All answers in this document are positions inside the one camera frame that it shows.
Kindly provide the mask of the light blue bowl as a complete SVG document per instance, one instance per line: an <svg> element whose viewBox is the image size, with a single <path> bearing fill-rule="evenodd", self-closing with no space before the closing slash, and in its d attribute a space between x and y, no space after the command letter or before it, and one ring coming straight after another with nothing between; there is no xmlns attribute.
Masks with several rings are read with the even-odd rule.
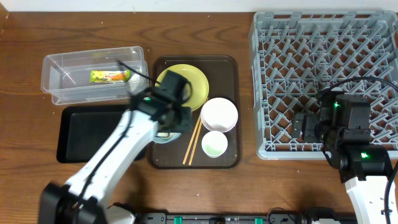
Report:
<svg viewBox="0 0 398 224"><path fill-rule="evenodd" d="M168 142L178 139L180 135L180 133L157 133L153 141L157 144L167 144Z"/></svg>

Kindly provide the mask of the green snack wrapper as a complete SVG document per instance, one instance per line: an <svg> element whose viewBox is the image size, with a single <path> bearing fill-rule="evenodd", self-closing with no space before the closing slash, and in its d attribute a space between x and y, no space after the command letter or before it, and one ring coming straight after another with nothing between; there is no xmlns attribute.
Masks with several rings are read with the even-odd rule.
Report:
<svg viewBox="0 0 398 224"><path fill-rule="evenodd" d="M90 83L119 83L125 82L130 77L130 71L100 71L92 70L90 73Z"/></svg>

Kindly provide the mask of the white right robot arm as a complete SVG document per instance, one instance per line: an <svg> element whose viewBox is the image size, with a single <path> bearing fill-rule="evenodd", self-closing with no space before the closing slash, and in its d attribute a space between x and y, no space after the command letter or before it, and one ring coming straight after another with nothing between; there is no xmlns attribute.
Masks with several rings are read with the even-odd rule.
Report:
<svg viewBox="0 0 398 224"><path fill-rule="evenodd" d="M397 165L380 145L370 143L368 106L335 106L324 114L296 113L293 137L322 145L338 170L358 223L397 223L394 177Z"/></svg>

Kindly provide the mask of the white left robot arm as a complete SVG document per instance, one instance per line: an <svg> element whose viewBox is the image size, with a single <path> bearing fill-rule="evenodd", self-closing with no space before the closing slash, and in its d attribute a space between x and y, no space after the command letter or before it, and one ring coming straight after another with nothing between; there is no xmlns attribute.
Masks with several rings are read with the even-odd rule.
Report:
<svg viewBox="0 0 398 224"><path fill-rule="evenodd" d="M39 223L134 223L136 215L109 200L138 154L159 128L172 133L189 126L190 108L183 93L133 95L130 108L96 154L64 185L49 183L40 197Z"/></svg>

